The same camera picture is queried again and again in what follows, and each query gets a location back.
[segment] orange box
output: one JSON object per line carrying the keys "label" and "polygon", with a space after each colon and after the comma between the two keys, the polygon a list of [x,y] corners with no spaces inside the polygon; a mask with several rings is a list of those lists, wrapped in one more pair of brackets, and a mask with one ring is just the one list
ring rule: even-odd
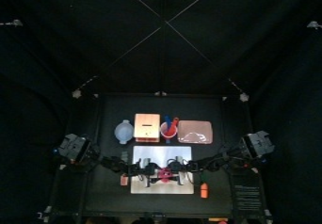
{"label": "orange box", "polygon": [[161,115],[137,114],[137,142],[161,142]]}

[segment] black table surface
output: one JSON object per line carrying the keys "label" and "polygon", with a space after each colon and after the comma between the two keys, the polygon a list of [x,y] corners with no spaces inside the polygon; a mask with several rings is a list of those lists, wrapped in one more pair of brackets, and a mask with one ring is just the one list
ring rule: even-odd
{"label": "black table surface", "polygon": [[[91,101],[75,103],[69,134],[89,135],[101,147],[105,156],[119,156],[129,152],[130,161],[135,146],[169,146],[161,143],[138,143],[131,139],[126,145],[118,143],[115,128],[123,120],[135,123],[137,113],[169,115],[181,120],[210,121],[212,144],[182,144],[172,140],[172,146],[192,146],[193,160],[216,155],[240,143],[241,137],[252,132],[248,103],[240,96],[146,96],[101,95]],[[200,175],[194,174],[194,194],[131,194],[131,185],[119,185],[119,174],[103,166],[89,173],[86,189],[85,176],[59,171],[54,192],[54,207],[61,212],[79,212],[83,215],[125,216],[162,213],[166,216],[214,217],[232,216],[232,193],[229,177],[221,169],[205,172],[209,184],[209,198],[201,198]]]}

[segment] black enclosure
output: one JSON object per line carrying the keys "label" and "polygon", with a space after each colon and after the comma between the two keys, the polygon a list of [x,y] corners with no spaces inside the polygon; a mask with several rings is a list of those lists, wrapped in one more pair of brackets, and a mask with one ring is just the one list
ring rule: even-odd
{"label": "black enclosure", "polygon": [[71,126],[99,135],[93,104],[150,96],[246,104],[232,118],[246,132],[226,136],[270,133],[274,220],[322,223],[321,25],[322,0],[0,0],[0,222],[47,208],[53,149]]}

